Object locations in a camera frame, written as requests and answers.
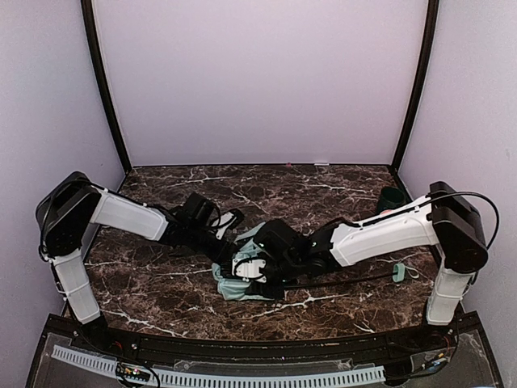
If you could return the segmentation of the mint green folding umbrella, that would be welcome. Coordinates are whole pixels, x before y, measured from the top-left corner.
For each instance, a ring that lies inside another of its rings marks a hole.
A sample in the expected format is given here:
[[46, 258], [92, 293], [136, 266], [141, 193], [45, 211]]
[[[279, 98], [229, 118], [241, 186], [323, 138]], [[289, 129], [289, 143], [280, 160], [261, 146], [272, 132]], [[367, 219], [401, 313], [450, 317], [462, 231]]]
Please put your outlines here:
[[254, 241], [254, 237], [265, 225], [266, 223], [262, 222], [244, 234], [238, 235], [234, 240], [237, 244], [237, 252], [233, 255], [233, 258], [225, 265], [212, 265], [212, 275], [217, 282], [217, 291], [226, 301], [274, 301], [284, 299], [285, 288], [289, 287], [287, 281], [284, 282], [282, 289], [267, 289], [266, 282], [244, 281], [231, 274], [234, 259], [266, 260], [268, 254], [263, 245]]

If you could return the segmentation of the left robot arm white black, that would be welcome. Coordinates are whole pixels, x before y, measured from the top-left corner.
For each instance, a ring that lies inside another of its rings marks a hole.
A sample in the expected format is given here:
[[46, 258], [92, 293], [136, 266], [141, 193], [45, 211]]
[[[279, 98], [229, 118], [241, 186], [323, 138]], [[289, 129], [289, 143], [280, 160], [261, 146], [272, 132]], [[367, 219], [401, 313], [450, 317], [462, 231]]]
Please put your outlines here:
[[90, 226], [121, 230], [169, 247], [187, 247], [220, 264], [230, 260], [235, 251], [225, 234], [243, 218], [238, 209], [222, 213], [214, 202], [198, 193], [172, 209], [138, 202], [75, 171], [36, 207], [38, 253], [51, 265], [57, 288], [78, 322], [101, 323], [103, 314], [82, 251]]

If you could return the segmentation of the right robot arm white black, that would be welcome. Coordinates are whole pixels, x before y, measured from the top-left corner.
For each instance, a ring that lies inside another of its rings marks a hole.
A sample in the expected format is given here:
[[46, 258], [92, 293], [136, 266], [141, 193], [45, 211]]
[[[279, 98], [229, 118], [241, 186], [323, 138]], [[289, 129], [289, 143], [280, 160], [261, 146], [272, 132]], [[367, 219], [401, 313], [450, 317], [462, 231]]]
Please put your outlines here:
[[426, 321], [446, 326], [471, 279], [486, 265], [492, 238], [486, 238], [481, 214], [443, 181], [401, 208], [351, 222], [335, 219], [309, 235], [281, 219], [266, 222], [253, 237], [258, 264], [246, 295], [267, 300], [284, 297], [286, 284], [300, 276], [320, 276], [363, 260], [411, 247], [435, 246], [441, 263], [427, 301]]

